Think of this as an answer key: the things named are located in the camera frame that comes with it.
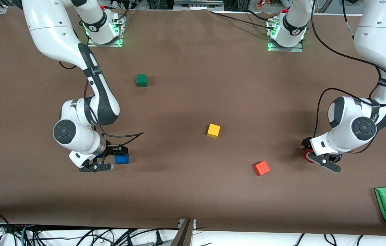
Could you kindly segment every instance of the wooden block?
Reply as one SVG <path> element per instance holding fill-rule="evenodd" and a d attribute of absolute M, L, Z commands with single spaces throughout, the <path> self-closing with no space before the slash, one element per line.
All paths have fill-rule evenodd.
<path fill-rule="evenodd" d="M 207 136 L 217 138 L 217 136 L 219 136 L 219 131 L 220 131 L 220 126 L 210 124 L 210 127 L 208 128 Z"/>
<path fill-rule="evenodd" d="M 262 161 L 254 166 L 254 170 L 258 176 L 261 176 L 261 175 L 267 173 L 268 171 L 270 171 L 270 168 L 267 165 L 266 161 Z"/>

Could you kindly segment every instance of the power cord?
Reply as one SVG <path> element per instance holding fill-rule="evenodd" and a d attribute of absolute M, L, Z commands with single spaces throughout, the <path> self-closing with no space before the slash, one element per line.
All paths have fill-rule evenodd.
<path fill-rule="evenodd" d="M 179 230 L 178 228 L 156 228 L 156 229 L 150 229 L 150 230 L 146 230 L 146 231 L 143 231 L 143 232 L 139 232 L 139 233 L 137 233 L 137 234 L 134 234 L 134 235 L 132 235 L 132 236 L 130 236 L 130 233 L 129 233 L 129 236 L 130 236 L 130 238 L 133 238 L 133 237 L 136 237 L 136 236 L 138 236 L 138 235 L 141 235 L 141 234 L 143 234 L 143 233 L 146 233 L 146 232 L 153 232 L 153 231 L 157 231 L 157 230 Z M 123 245 L 124 243 L 126 243 L 127 242 L 127 240 L 124 240 L 123 242 L 121 242 L 120 244 L 119 244 L 119 246 L 121 246 L 121 245 Z"/>
<path fill-rule="evenodd" d="M 349 26 L 348 18 L 346 17 L 345 0 L 342 0 L 342 8 L 343 8 L 343 18 L 345 19 L 345 23 L 346 23 L 346 26 L 348 27 L 349 34 L 351 34 L 351 37 L 354 39 L 354 33 L 352 33 L 351 26 Z"/>
<path fill-rule="evenodd" d="M 358 237 L 356 246 L 360 246 L 360 240 L 361 240 L 362 237 L 363 237 L 363 235 L 360 235 Z"/>
<path fill-rule="evenodd" d="M 161 239 L 160 231 L 157 230 L 157 242 L 155 243 L 155 245 L 159 246 L 161 244 L 164 244 L 164 241 Z"/>
<path fill-rule="evenodd" d="M 114 21 L 118 21 L 118 20 L 121 20 L 121 18 L 123 18 L 124 16 L 126 16 L 126 14 L 128 13 L 129 9 L 126 9 L 126 11 L 124 12 L 124 14 L 122 16 L 120 16 L 118 19 L 115 19 Z"/>
<path fill-rule="evenodd" d="M 330 242 L 330 241 L 328 240 L 327 235 L 331 235 L 332 240 L 334 241 L 334 243 L 332 243 L 332 242 Z M 325 241 L 327 241 L 327 243 L 329 243 L 329 244 L 331 244 L 331 245 L 333 245 L 333 246 L 337 246 L 337 242 L 335 241 L 334 235 L 332 235 L 332 234 L 324 234 L 324 238 L 325 238 Z"/>
<path fill-rule="evenodd" d="M 13 239 L 14 239 L 14 242 L 15 242 L 15 246 L 17 246 L 17 244 L 16 244 L 16 238 L 19 238 L 19 237 L 18 237 L 15 233 L 18 233 L 18 232 L 12 228 L 12 226 L 9 224 L 9 221 L 7 221 L 7 219 L 4 218 L 3 215 L 0 214 L 0 218 L 1 218 L 2 220 L 4 220 L 4 222 L 6 223 L 6 226 L 7 226 L 7 228 L 9 229 L 10 234 L 13 235 Z"/>
<path fill-rule="evenodd" d="M 74 69 L 76 67 L 76 65 L 74 65 L 73 67 L 66 67 L 66 66 L 64 66 L 64 64 L 62 64 L 62 62 L 59 62 L 59 64 L 60 64 L 61 67 L 65 68 L 67 70 L 71 70 L 71 69 Z"/>
<path fill-rule="evenodd" d="M 298 246 L 299 243 L 301 242 L 302 238 L 304 237 L 305 233 L 302 233 L 299 238 L 298 238 L 298 241 L 296 242 L 296 244 L 294 246 Z"/>
<path fill-rule="evenodd" d="M 219 16 L 226 17 L 226 18 L 229 18 L 229 19 L 233 19 L 233 20 L 236 20 L 236 21 L 239 21 L 239 22 L 244 22 L 244 23 L 251 24 L 251 25 L 254 25 L 254 26 L 259 26 L 259 27 L 263 27 L 263 28 L 271 29 L 271 30 L 274 29 L 273 27 L 268 27 L 268 26 L 263 26 L 263 25 L 259 25 L 259 24 L 256 24 L 256 23 L 252 23 L 252 22 L 247 22 L 245 20 L 237 19 L 237 18 L 234 18 L 234 17 L 231 17 L 231 16 L 227 16 L 227 15 L 224 15 L 224 14 L 219 14 L 219 13 L 212 12 L 212 11 L 210 11 L 210 12 L 215 14 L 215 15 L 219 15 Z"/>
<path fill-rule="evenodd" d="M 263 17 L 257 15 L 256 13 L 254 13 L 253 11 L 251 11 L 251 10 L 249 10 L 249 9 L 246 9 L 244 12 L 251 13 L 253 16 L 257 17 L 258 19 L 260 19 L 260 20 L 262 20 L 262 21 L 265 21 L 265 22 L 267 21 L 266 18 L 263 18 Z"/>

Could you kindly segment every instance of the orange cube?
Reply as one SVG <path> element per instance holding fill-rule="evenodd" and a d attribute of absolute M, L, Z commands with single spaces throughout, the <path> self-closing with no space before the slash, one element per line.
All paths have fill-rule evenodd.
<path fill-rule="evenodd" d="M 261 175 L 267 173 L 268 171 L 270 171 L 270 168 L 267 165 L 266 161 L 262 161 L 254 166 L 254 170 L 258 176 L 261 176 Z"/>

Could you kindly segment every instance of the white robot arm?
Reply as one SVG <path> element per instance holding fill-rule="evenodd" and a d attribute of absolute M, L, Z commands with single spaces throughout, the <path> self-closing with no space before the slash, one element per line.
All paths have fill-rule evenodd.
<path fill-rule="evenodd" d="M 354 48 L 379 70 L 375 98 L 337 98 L 328 109 L 331 131 L 303 141 L 305 157 L 337 173 L 342 154 L 370 142 L 386 127 L 386 1 L 363 0 L 364 12 L 357 28 Z"/>
<path fill-rule="evenodd" d="M 307 31 L 312 5 L 313 0 L 293 0 L 287 13 L 275 17 L 279 23 L 271 38 L 283 47 L 296 46 Z"/>
<path fill-rule="evenodd" d="M 112 28 L 118 15 L 102 10 L 96 0 L 23 0 L 22 6 L 38 50 L 49 58 L 78 66 L 94 91 L 93 96 L 66 101 L 53 130 L 57 143 L 71 150 L 70 159 L 82 168 L 102 154 L 107 145 L 91 126 L 97 121 L 101 125 L 115 122 L 120 106 L 93 53 L 76 37 L 66 8 L 73 7 L 79 13 L 88 34 L 97 43 L 110 42 L 118 35 Z"/>

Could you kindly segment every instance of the table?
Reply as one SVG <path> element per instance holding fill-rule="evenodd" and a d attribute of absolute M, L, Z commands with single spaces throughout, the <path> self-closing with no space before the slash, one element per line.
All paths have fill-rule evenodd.
<path fill-rule="evenodd" d="M 358 20 L 349 17 L 354 30 Z M 315 23 L 326 43 L 357 55 L 343 17 Z M 196 218 L 208 230 L 386 235 L 374 195 L 386 186 L 386 128 L 364 153 L 344 155 L 339 174 L 306 162 L 300 147 L 320 93 L 367 96 L 375 69 L 333 54 L 310 30 L 303 53 L 268 52 L 265 37 L 208 11 L 138 11 L 123 47 L 92 50 L 121 107 L 105 130 L 144 134 L 128 145 L 130 165 L 79 173 L 52 129 L 85 77 L 38 52 L 22 11 L 9 8 L 0 15 L 0 213 L 18 224 L 154 228 Z M 149 87 L 135 86 L 138 73 Z M 324 97 L 319 134 L 338 96 Z M 206 136 L 210 123 L 221 126 L 217 139 Z M 252 166 L 263 160 L 271 171 L 258 177 Z"/>

